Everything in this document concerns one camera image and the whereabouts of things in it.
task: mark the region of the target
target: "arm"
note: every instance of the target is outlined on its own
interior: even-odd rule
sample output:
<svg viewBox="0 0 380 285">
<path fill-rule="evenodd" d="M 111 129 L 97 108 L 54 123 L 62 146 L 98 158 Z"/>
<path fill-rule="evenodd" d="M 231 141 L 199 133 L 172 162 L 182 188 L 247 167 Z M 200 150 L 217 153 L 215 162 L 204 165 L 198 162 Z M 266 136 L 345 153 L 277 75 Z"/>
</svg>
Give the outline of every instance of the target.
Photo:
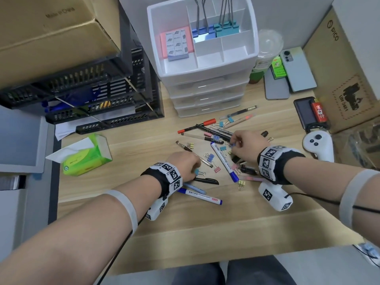
<svg viewBox="0 0 380 285">
<path fill-rule="evenodd" d="M 250 131 L 236 131 L 231 138 L 231 143 L 236 144 L 232 148 L 233 154 L 256 165 L 258 155 L 264 148 L 270 146 L 268 141 L 258 132 Z M 286 163 L 284 176 L 306 194 L 340 201 L 349 182 L 362 170 L 364 168 L 295 157 Z M 363 187 L 355 204 L 380 209 L 379 187 L 380 176 L 377 175 Z M 336 218 L 339 218 L 338 206 L 325 202 L 319 202 L 319 204 Z M 380 228 L 376 226 L 379 222 L 380 216 L 378 214 L 354 210 L 353 228 L 377 245 L 380 245 Z"/>
<path fill-rule="evenodd" d="M 199 158 L 177 152 L 168 160 L 183 181 L 194 179 Z M 115 188 L 132 202 L 138 220 L 161 194 L 158 180 L 140 176 Z M 55 221 L 0 264 L 2 284 L 92 284 L 132 230 L 128 212 L 114 197 L 100 195 Z"/>
</svg>

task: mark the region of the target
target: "white arm strap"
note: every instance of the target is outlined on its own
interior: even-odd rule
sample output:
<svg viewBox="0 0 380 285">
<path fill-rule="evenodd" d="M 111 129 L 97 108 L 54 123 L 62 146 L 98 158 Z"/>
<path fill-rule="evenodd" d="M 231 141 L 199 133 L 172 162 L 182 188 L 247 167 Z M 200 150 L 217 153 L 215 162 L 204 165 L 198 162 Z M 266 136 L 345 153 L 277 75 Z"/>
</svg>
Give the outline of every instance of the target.
<svg viewBox="0 0 380 285">
<path fill-rule="evenodd" d="M 127 198 L 127 196 L 125 196 L 123 193 L 116 191 L 116 190 L 109 190 L 104 194 L 114 196 L 125 207 L 126 211 L 129 214 L 129 217 L 131 218 L 131 222 L 132 222 L 132 235 L 131 235 L 131 237 L 132 237 L 133 234 L 136 232 L 137 226 L 138 226 L 137 214 L 136 214 L 136 210 L 135 210 L 135 207 L 133 206 L 132 202 Z"/>
<path fill-rule="evenodd" d="M 377 174 L 380 174 L 380 172 L 370 169 L 363 170 L 356 174 L 347 185 L 339 206 L 339 219 L 343 225 L 352 229 L 353 206 L 355 205 L 359 192 L 367 184 L 369 179 Z"/>
</svg>

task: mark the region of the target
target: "tissue pack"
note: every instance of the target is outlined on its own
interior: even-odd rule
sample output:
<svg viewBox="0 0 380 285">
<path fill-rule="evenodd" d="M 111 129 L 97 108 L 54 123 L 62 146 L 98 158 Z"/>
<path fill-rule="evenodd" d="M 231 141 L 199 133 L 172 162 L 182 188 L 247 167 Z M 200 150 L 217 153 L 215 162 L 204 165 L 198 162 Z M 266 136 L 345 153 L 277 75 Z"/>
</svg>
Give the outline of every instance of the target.
<svg viewBox="0 0 380 285">
<path fill-rule="evenodd" d="M 64 175 L 79 176 L 112 161 L 107 139 L 91 134 L 46 157 L 62 164 Z"/>
</svg>

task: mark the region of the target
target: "pants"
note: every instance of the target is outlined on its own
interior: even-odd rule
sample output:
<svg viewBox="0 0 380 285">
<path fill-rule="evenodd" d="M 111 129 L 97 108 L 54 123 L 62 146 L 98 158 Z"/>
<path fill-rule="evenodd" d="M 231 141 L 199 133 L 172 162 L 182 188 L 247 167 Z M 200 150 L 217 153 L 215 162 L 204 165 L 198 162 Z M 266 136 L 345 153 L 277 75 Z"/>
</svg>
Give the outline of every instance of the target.
<svg viewBox="0 0 380 285">
<path fill-rule="evenodd" d="M 180 267 L 172 285 L 296 285 L 273 256 L 228 262 L 227 281 L 219 263 Z"/>
</svg>

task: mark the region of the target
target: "table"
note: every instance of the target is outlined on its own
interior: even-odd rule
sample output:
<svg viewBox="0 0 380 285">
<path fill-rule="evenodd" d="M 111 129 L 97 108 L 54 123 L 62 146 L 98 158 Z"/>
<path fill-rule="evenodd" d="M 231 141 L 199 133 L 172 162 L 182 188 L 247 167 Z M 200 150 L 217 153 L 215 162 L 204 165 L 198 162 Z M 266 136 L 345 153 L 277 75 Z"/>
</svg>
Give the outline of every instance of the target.
<svg viewBox="0 0 380 285">
<path fill-rule="evenodd" d="M 312 96 L 312 91 L 295 93 L 288 100 L 268 101 L 263 82 L 247 85 L 240 107 L 189 118 L 178 118 L 168 93 L 162 87 L 165 118 L 132 124 L 100 132 L 107 138 L 113 161 L 78 177 L 61 174 L 58 217 L 90 198 L 136 178 L 147 167 L 165 160 L 181 149 L 175 144 L 194 142 L 199 155 L 213 153 L 208 142 L 184 137 L 177 130 L 253 105 L 256 116 L 230 130 L 267 130 L 273 144 L 301 151 L 305 131 L 293 101 Z M 192 134 L 202 135 L 200 130 Z M 62 147 L 85 135 L 71 135 Z M 215 157 L 221 171 L 215 173 L 202 164 L 200 171 L 215 178 L 219 186 L 196 182 L 209 196 L 220 198 L 223 205 L 175 193 L 156 221 L 144 220 L 126 243 L 112 266 L 111 274 L 124 274 L 189 264 L 281 254 L 338 245 L 357 244 L 363 238 L 346 228 L 311 198 L 295 196 L 294 204 L 284 212 L 275 211 L 258 193 L 258 182 L 246 181 L 242 191 Z M 284 186 L 287 192 L 299 191 Z"/>
</svg>

